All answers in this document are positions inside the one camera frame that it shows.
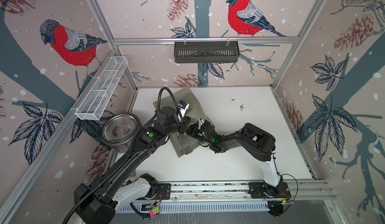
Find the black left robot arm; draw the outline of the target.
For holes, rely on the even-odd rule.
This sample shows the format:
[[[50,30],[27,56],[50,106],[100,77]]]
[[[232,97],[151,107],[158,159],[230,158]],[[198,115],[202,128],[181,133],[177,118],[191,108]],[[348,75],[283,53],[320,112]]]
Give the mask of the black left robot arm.
[[[108,224],[122,206],[155,195],[157,181],[150,174],[125,187],[122,184],[142,162],[166,144],[169,136],[186,127],[183,117],[188,108],[187,103],[180,102],[175,108],[166,106],[157,110],[149,122],[134,133],[129,150],[102,177],[76,188],[75,205],[63,223],[77,214],[87,224]]]

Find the green canvas tote bag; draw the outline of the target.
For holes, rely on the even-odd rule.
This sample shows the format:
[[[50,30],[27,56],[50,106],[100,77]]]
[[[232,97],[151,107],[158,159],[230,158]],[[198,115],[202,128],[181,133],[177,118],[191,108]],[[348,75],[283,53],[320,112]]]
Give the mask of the green canvas tote bag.
[[[183,114],[183,128],[181,131],[177,131],[170,136],[170,141],[178,155],[181,157],[193,152],[199,146],[208,147],[209,142],[203,140],[203,137],[207,136],[204,124],[211,123],[211,120],[204,113],[204,110],[198,101],[197,97],[193,94],[189,87],[185,87],[172,96],[169,95],[163,98],[161,95],[166,91],[169,93],[167,87],[161,88],[157,101],[153,103],[156,109],[162,107],[175,107],[175,103],[185,102],[189,104],[187,110],[181,110]]]

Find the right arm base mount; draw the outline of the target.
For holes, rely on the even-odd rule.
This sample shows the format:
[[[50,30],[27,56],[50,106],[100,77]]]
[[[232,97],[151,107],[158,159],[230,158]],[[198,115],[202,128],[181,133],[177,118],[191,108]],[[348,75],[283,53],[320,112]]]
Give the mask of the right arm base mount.
[[[280,182],[276,187],[263,182],[248,183],[249,191],[253,199],[290,199],[292,198],[286,182]]]

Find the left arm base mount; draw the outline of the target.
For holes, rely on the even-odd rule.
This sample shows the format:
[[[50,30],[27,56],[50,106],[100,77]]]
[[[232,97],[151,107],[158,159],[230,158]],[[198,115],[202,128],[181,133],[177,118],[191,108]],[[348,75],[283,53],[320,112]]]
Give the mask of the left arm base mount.
[[[151,186],[149,193],[139,200],[169,200],[171,194],[170,183],[158,183],[156,187]]]

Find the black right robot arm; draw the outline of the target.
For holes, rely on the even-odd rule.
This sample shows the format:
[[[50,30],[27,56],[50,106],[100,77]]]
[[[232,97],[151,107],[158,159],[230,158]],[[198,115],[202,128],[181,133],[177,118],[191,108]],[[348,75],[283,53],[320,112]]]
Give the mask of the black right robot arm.
[[[276,198],[284,191],[283,179],[278,172],[274,154],[275,137],[261,128],[246,123],[243,128],[228,135],[219,135],[210,122],[192,125],[186,134],[201,143],[205,143],[214,153],[224,153],[232,148],[243,147],[255,159],[261,162],[263,172],[263,192],[252,191],[257,195]]]

